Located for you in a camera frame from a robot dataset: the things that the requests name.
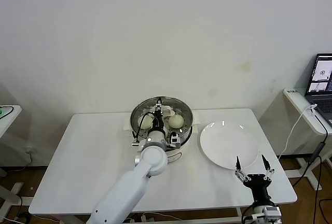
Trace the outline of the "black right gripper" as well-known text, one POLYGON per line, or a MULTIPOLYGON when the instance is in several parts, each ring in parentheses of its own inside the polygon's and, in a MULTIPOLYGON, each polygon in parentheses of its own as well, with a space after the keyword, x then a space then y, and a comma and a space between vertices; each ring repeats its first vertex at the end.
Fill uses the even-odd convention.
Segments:
POLYGON ((268 195, 267 188, 272 183, 271 177, 275 172, 269 163, 269 161, 265 158, 264 155, 261 155, 262 161, 266 170, 264 174, 246 174, 242 171, 241 163, 239 157, 237 156, 236 161, 236 169, 235 176, 241 181, 244 182, 244 186, 250 188, 254 203, 272 203, 270 200, 270 196, 268 195))

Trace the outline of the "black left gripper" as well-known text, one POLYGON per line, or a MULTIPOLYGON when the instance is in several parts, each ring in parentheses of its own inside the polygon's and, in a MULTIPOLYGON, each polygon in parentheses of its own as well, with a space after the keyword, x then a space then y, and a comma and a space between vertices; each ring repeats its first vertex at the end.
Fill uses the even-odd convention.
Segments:
POLYGON ((165 116, 164 106, 161 99, 158 99, 154 110, 153 130, 164 131, 163 117, 165 116))

